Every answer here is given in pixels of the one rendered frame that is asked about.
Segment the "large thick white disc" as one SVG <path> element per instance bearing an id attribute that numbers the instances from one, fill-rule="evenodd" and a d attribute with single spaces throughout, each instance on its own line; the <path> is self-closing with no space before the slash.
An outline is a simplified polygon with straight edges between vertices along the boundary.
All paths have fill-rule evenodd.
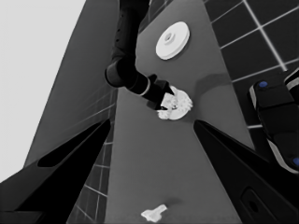
<path id="1" fill-rule="evenodd" d="M 170 60 L 178 55 L 190 38 L 190 29 L 186 22 L 177 21 L 170 25 L 159 37 L 155 52 L 164 60 Z"/>

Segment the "dark robot body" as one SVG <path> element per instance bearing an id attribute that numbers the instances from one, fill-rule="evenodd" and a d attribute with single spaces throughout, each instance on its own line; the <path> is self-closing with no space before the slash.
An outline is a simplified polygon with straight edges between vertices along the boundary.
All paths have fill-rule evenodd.
<path id="1" fill-rule="evenodd" d="M 299 175 L 299 66 L 256 81 L 248 97 L 277 163 Z"/>

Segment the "small white T-shaped piece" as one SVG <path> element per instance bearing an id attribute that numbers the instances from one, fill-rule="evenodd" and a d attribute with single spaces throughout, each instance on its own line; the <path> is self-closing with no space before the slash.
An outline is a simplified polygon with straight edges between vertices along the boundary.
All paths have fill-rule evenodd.
<path id="1" fill-rule="evenodd" d="M 162 219 L 162 214 L 167 210 L 167 206 L 165 204 L 161 204 L 153 209 L 145 210 L 141 213 L 141 216 L 150 222 L 158 222 Z"/>

